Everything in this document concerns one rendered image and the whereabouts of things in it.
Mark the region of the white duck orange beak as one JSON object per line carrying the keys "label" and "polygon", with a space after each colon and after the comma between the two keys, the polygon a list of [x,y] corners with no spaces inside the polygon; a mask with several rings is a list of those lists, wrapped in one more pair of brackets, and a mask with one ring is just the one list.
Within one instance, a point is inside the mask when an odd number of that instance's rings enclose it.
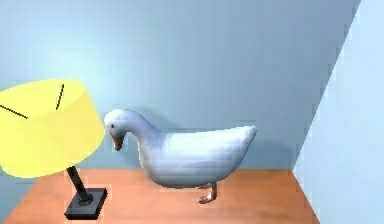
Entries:
{"label": "white duck orange beak", "polygon": [[117,150],[128,133],[135,136],[140,165],[154,183],[175,189],[207,189],[209,193],[197,199],[200,204],[217,198],[218,182],[240,166],[257,133],[254,125],[166,132],[130,109],[108,112],[104,124]]}

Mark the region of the brown wooden table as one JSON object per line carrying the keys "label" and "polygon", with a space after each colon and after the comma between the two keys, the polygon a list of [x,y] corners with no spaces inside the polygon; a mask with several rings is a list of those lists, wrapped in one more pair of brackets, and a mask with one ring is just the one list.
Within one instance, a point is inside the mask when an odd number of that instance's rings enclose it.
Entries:
{"label": "brown wooden table", "polygon": [[85,186],[108,191],[99,218],[68,220],[75,190],[65,173],[38,179],[1,224],[320,224],[289,170],[239,169],[209,204],[198,189],[163,188],[140,169],[81,169]]}

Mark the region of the yellow shade table lamp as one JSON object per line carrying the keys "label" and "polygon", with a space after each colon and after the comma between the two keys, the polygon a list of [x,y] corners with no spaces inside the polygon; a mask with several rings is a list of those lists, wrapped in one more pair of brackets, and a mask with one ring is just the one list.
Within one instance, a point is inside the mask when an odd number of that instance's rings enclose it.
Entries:
{"label": "yellow shade table lamp", "polygon": [[94,153],[104,136],[80,81],[51,78],[0,91],[0,167],[18,178],[65,171],[76,190],[64,212],[68,220],[99,217],[107,190],[85,187],[76,165]]}

